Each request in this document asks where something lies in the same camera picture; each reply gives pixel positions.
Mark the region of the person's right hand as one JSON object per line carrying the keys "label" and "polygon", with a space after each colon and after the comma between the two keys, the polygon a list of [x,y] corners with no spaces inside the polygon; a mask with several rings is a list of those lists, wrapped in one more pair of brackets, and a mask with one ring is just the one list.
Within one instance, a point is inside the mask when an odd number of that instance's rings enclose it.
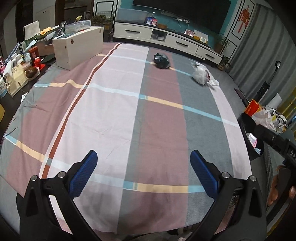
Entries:
{"label": "person's right hand", "polygon": [[288,169],[286,166],[280,165],[277,167],[277,174],[274,176],[271,186],[270,186],[270,192],[267,198],[267,205],[271,206],[274,202],[276,202],[281,194],[283,193],[283,190],[286,188],[287,184],[284,184],[284,171],[287,171]]}

